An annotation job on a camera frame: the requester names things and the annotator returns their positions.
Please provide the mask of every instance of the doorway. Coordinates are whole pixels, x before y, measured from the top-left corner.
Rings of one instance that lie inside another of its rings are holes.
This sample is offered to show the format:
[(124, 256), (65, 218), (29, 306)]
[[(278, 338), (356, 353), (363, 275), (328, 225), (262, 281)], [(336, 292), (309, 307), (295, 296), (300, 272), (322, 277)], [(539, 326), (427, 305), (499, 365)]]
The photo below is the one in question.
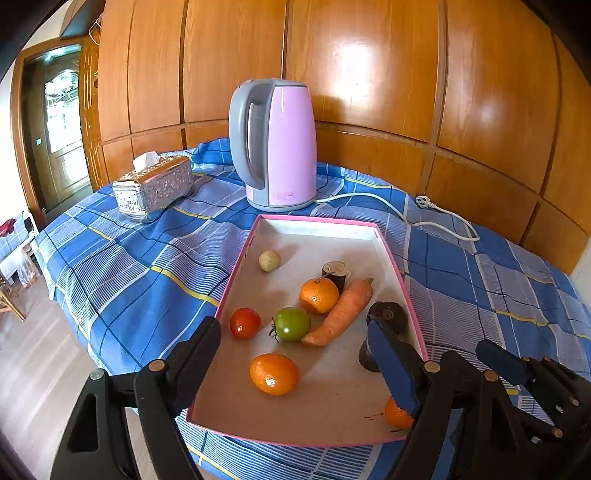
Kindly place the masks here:
[(22, 70), (22, 136), (47, 223), (92, 193), (79, 109), (80, 44), (44, 52)]

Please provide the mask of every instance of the window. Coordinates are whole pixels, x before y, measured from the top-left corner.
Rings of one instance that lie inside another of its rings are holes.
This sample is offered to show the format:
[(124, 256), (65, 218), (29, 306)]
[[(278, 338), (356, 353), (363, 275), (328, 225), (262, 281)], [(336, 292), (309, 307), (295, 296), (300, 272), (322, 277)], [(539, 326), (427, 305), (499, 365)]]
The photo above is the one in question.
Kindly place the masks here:
[(78, 72), (67, 69), (45, 84), (47, 133), (51, 153), (82, 139)]

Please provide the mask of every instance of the red cloth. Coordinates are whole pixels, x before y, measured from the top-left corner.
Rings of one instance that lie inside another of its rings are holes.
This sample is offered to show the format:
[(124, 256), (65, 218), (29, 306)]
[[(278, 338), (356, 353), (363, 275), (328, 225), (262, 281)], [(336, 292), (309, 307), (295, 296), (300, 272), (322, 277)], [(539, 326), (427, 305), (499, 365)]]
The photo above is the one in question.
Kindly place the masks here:
[(0, 225), (0, 237), (7, 236), (9, 233), (14, 231), (14, 222), (16, 220), (11, 218), (10, 220), (6, 220), (2, 225)]

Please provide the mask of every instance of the orange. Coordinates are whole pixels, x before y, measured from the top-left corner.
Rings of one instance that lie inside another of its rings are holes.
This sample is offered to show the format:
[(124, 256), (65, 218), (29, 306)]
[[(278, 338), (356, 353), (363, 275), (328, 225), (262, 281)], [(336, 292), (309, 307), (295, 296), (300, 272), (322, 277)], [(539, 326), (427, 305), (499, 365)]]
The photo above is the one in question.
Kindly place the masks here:
[(251, 380), (269, 395), (284, 395), (294, 391), (300, 382), (297, 365), (280, 353), (264, 353), (251, 362)]
[(339, 289), (328, 278), (312, 278), (300, 289), (300, 303), (310, 313), (331, 311), (339, 301)]
[(400, 430), (408, 430), (413, 425), (413, 418), (394, 403), (394, 399), (390, 397), (386, 402), (386, 421), (392, 426)]

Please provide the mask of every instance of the wall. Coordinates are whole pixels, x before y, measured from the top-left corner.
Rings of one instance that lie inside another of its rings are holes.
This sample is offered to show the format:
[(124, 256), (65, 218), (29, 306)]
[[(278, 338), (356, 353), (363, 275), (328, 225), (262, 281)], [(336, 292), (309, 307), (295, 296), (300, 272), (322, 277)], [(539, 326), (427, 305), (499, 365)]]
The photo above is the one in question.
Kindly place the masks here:
[[(69, 0), (40, 26), (29, 39), (25, 48), (35, 45), (60, 34), (61, 23), (72, 0)], [(0, 223), (27, 208), (21, 181), (18, 175), (17, 158), (12, 142), (10, 119), (10, 90), (12, 85), (12, 71), (10, 67), (6, 76), (0, 82)]]

